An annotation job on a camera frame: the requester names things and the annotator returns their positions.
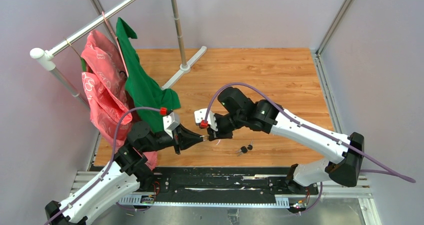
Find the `black-headed key bunch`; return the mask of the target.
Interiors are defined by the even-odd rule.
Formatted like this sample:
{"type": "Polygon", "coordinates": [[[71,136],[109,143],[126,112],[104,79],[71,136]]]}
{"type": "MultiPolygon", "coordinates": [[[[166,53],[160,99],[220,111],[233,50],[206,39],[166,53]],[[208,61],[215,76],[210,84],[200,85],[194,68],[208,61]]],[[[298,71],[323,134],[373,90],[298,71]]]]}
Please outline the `black-headed key bunch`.
{"type": "Polygon", "coordinates": [[[243,154],[248,153],[249,151],[251,151],[253,149],[253,140],[250,141],[250,143],[247,146],[242,146],[239,150],[237,150],[235,153],[238,156],[241,156],[243,154]]]}

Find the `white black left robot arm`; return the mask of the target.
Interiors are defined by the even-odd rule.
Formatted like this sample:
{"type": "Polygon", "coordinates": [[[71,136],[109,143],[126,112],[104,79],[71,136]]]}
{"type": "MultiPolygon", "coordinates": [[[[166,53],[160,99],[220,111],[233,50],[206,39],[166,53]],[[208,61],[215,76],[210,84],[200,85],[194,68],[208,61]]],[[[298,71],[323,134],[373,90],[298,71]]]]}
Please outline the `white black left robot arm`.
{"type": "Polygon", "coordinates": [[[91,225],[101,214],[126,195],[149,191],[154,173],[148,152],[173,147],[177,154],[203,142],[204,137],[178,124],[170,130],[152,132],[145,121],[135,123],[124,145],[112,160],[73,195],[45,206],[48,225],[91,225]]]}

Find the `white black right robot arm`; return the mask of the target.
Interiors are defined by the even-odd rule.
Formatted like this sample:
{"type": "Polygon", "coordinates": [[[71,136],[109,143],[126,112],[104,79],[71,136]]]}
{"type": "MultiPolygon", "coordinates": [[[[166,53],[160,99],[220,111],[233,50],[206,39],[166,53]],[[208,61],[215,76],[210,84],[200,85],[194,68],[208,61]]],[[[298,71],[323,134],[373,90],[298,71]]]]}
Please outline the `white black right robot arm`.
{"type": "Polygon", "coordinates": [[[306,186],[332,180],[345,186],[358,183],[363,161],[365,138],[358,132],[350,135],[330,131],[308,122],[268,97],[253,102],[235,86],[226,86],[215,93],[227,110],[221,115],[211,112],[211,105],[195,115],[199,127],[206,128],[209,140],[231,139],[233,131],[243,127],[289,138],[324,158],[308,164],[294,164],[285,180],[286,189],[298,194],[306,186]]]}

